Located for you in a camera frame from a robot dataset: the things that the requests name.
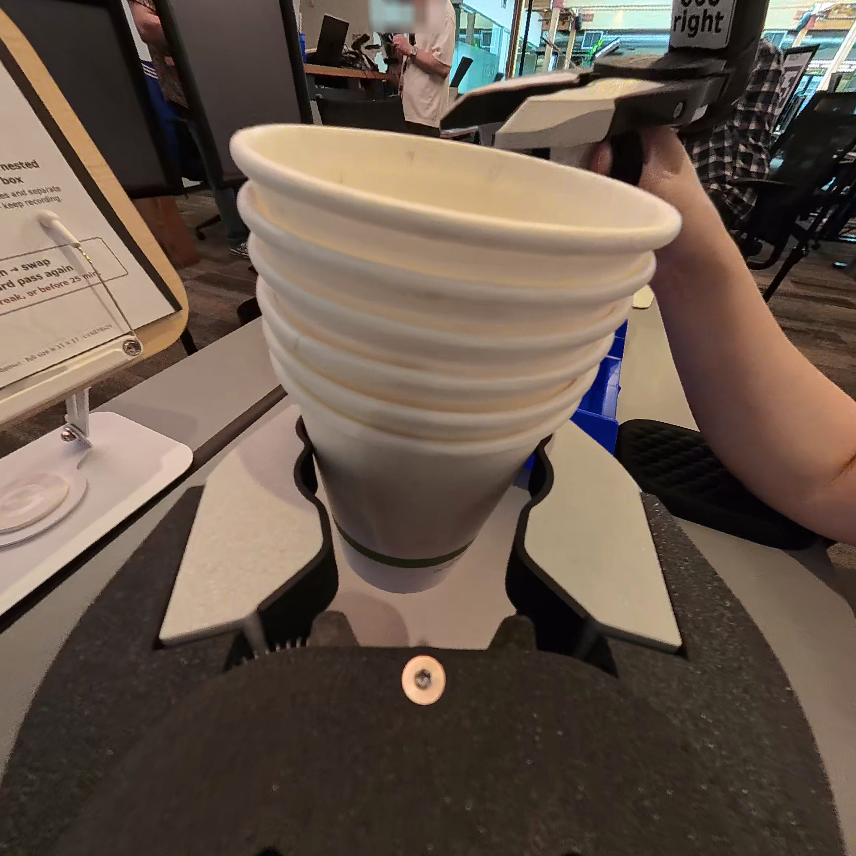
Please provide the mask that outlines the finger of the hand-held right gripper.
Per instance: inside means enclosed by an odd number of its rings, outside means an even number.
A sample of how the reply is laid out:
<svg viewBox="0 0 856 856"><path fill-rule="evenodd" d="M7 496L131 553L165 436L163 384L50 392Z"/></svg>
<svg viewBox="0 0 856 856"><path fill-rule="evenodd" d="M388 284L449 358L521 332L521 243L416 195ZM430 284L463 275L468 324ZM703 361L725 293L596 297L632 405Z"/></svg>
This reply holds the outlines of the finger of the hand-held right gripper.
<svg viewBox="0 0 856 856"><path fill-rule="evenodd" d="M508 91L523 102L494 135L512 152L573 148L652 127L681 127L719 99L725 77L650 80L622 77L524 77Z"/></svg>
<svg viewBox="0 0 856 856"><path fill-rule="evenodd" d="M586 69L534 74L459 96L443 114L442 134L490 128L496 134L605 134L605 95L584 91Z"/></svg>

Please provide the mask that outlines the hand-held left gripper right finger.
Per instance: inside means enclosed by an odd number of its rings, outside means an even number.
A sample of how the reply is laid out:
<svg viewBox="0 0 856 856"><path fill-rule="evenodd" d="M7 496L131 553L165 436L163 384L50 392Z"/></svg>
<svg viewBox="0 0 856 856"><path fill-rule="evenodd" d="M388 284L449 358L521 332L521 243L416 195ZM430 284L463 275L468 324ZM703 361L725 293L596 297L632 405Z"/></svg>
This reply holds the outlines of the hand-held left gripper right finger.
<svg viewBox="0 0 856 856"><path fill-rule="evenodd" d="M539 444L508 558L508 598L542 650L591 657L604 640L682 647L640 488L573 422Z"/></svg>

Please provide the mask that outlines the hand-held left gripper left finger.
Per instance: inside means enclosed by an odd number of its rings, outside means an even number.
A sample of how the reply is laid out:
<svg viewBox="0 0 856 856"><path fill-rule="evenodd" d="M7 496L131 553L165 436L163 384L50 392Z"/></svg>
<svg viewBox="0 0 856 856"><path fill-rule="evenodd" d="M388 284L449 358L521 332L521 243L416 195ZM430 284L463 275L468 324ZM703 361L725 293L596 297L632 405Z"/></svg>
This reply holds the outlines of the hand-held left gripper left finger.
<svg viewBox="0 0 856 856"><path fill-rule="evenodd" d="M338 592L318 487L298 412L279 412L223 457L202 489L159 642L238 633L261 655L306 638Z"/></svg>

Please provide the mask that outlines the blue plastic bin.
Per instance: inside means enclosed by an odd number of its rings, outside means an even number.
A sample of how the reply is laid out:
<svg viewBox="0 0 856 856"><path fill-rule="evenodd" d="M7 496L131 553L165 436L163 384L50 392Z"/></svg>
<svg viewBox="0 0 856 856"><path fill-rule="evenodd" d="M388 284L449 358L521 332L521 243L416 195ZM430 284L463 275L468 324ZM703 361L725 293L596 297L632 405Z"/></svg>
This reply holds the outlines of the blue plastic bin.
<svg viewBox="0 0 856 856"><path fill-rule="evenodd" d="M626 348L628 322L619 327L608 354L600 363L592 387L581 400L572 422L613 455L618 435L616 418L621 392L621 368Z"/></svg>

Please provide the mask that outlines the stack of nested white cups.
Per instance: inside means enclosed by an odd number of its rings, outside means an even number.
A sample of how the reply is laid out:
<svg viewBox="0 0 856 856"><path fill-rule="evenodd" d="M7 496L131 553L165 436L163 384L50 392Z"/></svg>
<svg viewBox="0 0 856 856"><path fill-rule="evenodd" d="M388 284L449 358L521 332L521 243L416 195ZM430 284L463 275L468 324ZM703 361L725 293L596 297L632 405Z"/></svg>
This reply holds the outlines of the stack of nested white cups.
<svg viewBox="0 0 856 856"><path fill-rule="evenodd" d="M434 587L568 422L677 210L639 187L428 136L244 128L230 152L273 368L348 563Z"/></svg>

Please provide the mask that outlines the person's right forearm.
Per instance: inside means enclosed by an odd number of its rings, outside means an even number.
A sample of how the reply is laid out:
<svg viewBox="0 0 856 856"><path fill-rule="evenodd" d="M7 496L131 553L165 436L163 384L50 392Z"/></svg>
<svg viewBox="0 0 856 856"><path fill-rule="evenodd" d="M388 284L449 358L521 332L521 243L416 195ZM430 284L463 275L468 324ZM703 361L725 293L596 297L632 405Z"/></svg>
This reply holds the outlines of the person's right forearm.
<svg viewBox="0 0 856 856"><path fill-rule="evenodd" d="M669 202L652 287L697 426L757 498L853 547L854 401L786 338L705 194Z"/></svg>

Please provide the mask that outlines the person's right hand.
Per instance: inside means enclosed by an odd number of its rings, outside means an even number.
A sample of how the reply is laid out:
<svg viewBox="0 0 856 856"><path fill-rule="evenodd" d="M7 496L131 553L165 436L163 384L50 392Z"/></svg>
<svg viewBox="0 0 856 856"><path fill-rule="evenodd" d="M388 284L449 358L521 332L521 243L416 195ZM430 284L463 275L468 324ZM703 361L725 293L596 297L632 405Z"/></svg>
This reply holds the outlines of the person's right hand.
<svg viewBox="0 0 856 856"><path fill-rule="evenodd" d="M743 263L689 155L670 128L644 130L644 163L638 187L672 206L681 219L677 237L656 252L655 293L673 284L697 284Z"/></svg>

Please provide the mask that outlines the black textured pad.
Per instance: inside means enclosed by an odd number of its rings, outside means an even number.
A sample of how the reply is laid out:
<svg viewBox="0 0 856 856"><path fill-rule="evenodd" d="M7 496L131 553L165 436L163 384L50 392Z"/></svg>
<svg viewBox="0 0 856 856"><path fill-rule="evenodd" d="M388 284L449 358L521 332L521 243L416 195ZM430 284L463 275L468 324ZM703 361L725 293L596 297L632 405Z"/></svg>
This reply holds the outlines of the black textured pad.
<svg viewBox="0 0 856 856"><path fill-rule="evenodd" d="M679 519L766 547L801 551L824 539L754 496L696 431L655 420L618 428L615 458L642 492Z"/></svg>

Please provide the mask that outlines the white board stand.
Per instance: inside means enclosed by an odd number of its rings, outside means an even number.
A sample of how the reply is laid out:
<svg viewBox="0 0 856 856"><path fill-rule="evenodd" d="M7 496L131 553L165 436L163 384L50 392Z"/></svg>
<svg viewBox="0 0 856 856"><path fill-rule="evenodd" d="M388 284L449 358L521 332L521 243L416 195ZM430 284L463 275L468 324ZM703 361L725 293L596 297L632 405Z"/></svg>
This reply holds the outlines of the white board stand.
<svg viewBox="0 0 856 856"><path fill-rule="evenodd" d="M1 462L1 615L11 615L193 464L193 452L114 412L66 401L61 429Z"/></svg>

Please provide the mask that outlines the black framed panel on stand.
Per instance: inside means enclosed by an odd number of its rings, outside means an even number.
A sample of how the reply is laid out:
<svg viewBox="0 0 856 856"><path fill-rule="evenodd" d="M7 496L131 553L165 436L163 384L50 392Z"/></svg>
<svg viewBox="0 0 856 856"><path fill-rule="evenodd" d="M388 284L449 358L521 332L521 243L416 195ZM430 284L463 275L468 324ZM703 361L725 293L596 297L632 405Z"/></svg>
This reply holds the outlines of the black framed panel on stand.
<svg viewBox="0 0 856 856"><path fill-rule="evenodd" d="M119 1L3 1L13 21L132 199L183 183Z"/></svg>
<svg viewBox="0 0 856 856"><path fill-rule="evenodd" d="M293 2L156 2L188 102L228 148L244 128L312 125Z"/></svg>

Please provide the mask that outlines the wooden instruction board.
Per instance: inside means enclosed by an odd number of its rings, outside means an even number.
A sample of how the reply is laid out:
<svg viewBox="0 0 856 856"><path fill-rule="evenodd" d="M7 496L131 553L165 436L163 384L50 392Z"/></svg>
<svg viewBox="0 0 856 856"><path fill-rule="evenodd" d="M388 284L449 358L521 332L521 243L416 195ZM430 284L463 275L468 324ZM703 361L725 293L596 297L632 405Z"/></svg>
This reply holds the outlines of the wooden instruction board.
<svg viewBox="0 0 856 856"><path fill-rule="evenodd" d="M2 10L2 429L187 328L168 255Z"/></svg>

